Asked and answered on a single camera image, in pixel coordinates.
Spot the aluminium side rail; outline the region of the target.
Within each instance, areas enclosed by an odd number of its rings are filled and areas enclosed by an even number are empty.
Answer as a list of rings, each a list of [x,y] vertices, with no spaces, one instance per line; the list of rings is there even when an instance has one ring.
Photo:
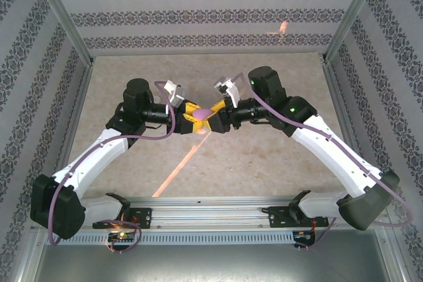
[[[54,140],[49,148],[51,150],[50,155],[56,155],[56,161],[51,168],[43,171],[47,176],[52,176],[55,172],[66,167],[69,162],[94,64],[95,59],[84,68],[77,86],[68,91],[68,94],[72,93],[72,95],[67,97],[65,101],[63,113],[59,119],[59,131],[55,132]]]
[[[344,140],[344,143],[351,149],[350,152],[351,153],[355,152],[357,154],[356,159],[358,160],[358,157],[361,157],[361,153],[353,134],[352,125],[348,117],[344,100],[342,99],[341,92],[336,82],[336,77],[334,76],[332,72],[331,65],[328,65],[325,62],[322,62],[321,65],[323,68],[323,72],[325,74],[325,79],[327,81],[328,89],[332,98],[332,103],[334,105],[336,116],[338,118],[340,130],[342,133],[342,138]]]

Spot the grey metal panel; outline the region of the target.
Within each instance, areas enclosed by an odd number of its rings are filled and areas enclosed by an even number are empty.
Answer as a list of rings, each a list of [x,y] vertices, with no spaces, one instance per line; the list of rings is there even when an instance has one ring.
[[[403,282],[371,242],[289,245],[47,247],[34,282]]]

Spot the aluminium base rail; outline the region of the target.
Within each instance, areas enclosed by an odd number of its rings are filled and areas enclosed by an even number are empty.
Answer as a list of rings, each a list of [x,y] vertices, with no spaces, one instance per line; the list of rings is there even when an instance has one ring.
[[[82,199],[84,204],[100,202],[98,198]],[[139,197],[127,199],[133,208],[150,208],[148,229],[319,229],[327,228],[330,220],[342,218],[316,217],[296,223],[290,217],[289,203],[293,199],[280,197]],[[93,228],[97,222],[88,215],[79,229]]]

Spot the aluminium frame post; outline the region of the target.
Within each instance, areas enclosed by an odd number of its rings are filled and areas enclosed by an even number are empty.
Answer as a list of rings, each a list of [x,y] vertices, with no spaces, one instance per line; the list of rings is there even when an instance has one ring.
[[[83,60],[85,65],[92,65],[94,58],[89,52],[87,45],[85,44],[83,37],[80,35],[71,15],[66,9],[62,0],[47,0],[52,8],[55,16],[57,17],[63,29],[69,36],[73,46],[77,50],[80,58]]]
[[[339,47],[342,45],[342,42],[344,41],[347,33],[349,32],[350,27],[355,21],[364,3],[365,3],[365,0],[351,1],[344,16],[342,17],[340,25],[336,29],[336,32],[334,33],[330,41],[330,44],[328,45],[326,52],[319,55],[319,58],[323,65],[330,62],[335,56],[335,54],[337,53]]]

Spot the purple earbud charging case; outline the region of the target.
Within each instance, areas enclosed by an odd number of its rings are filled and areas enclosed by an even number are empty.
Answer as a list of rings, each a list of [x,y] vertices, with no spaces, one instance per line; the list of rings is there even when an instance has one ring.
[[[195,109],[192,113],[192,116],[197,120],[206,120],[209,116],[213,114],[213,111],[208,108],[198,108]]]

